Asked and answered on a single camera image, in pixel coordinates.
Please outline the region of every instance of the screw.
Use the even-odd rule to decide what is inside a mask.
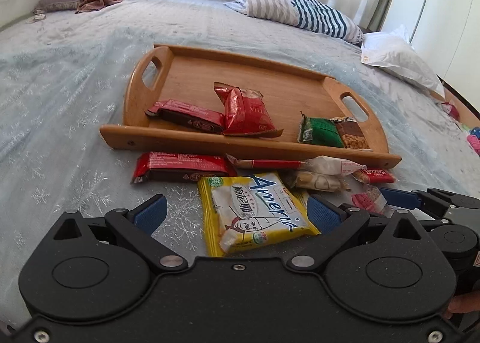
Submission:
[[[167,255],[160,259],[160,264],[165,267],[178,267],[183,263],[183,258],[178,255]]]
[[[440,331],[433,331],[428,335],[428,343],[440,343],[443,339],[443,334]]]
[[[310,267],[315,263],[315,259],[306,255],[298,255],[292,258],[292,264],[295,267]]]
[[[232,269],[234,269],[235,271],[244,271],[244,269],[246,269],[246,266],[244,264],[234,264],[232,266]]]
[[[33,334],[33,338],[38,343],[47,343],[50,340],[49,334],[47,334],[45,331],[42,331],[41,329],[35,331],[35,333]]]

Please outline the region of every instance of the bedsheet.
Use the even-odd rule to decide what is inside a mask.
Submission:
[[[28,320],[18,273],[66,209],[99,217],[162,193],[169,215],[153,237],[189,263],[205,255],[196,185],[129,185],[138,152],[113,151],[98,133],[103,123],[121,122],[126,83],[153,42],[245,53],[333,75],[367,100],[390,151],[403,157],[393,170],[397,187],[480,197],[480,159],[464,133],[423,92],[361,64],[360,49],[342,40],[249,18],[218,0],[124,0],[88,14],[48,14],[0,32],[1,320],[16,326]],[[329,198],[347,202],[349,194]],[[244,255],[288,257],[308,241]]]

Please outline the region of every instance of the striped pillow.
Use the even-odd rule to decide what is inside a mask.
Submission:
[[[363,41],[363,33],[354,21],[317,0],[235,0],[225,4],[246,16],[323,33],[351,44]]]

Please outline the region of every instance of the finger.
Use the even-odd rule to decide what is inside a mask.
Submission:
[[[452,313],[469,313],[480,310],[480,290],[454,297],[448,305]]]

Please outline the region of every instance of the tray handle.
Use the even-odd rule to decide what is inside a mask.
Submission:
[[[167,46],[156,47],[143,56],[134,68],[125,92],[123,102],[123,124],[129,126],[148,126],[145,110],[160,97],[163,85],[169,73],[174,54]],[[152,62],[157,73],[151,87],[143,81],[143,73]]]
[[[388,142],[385,132],[383,131],[382,124],[362,97],[356,94],[349,87],[329,77],[325,78],[323,82],[323,88],[325,88],[328,94],[330,94],[330,97],[337,104],[340,110],[342,110],[343,113],[349,117],[354,116],[345,103],[343,103],[342,99],[345,97],[352,97],[357,105],[368,116],[367,120],[359,122],[359,126],[365,135],[370,148],[374,152],[389,153]]]

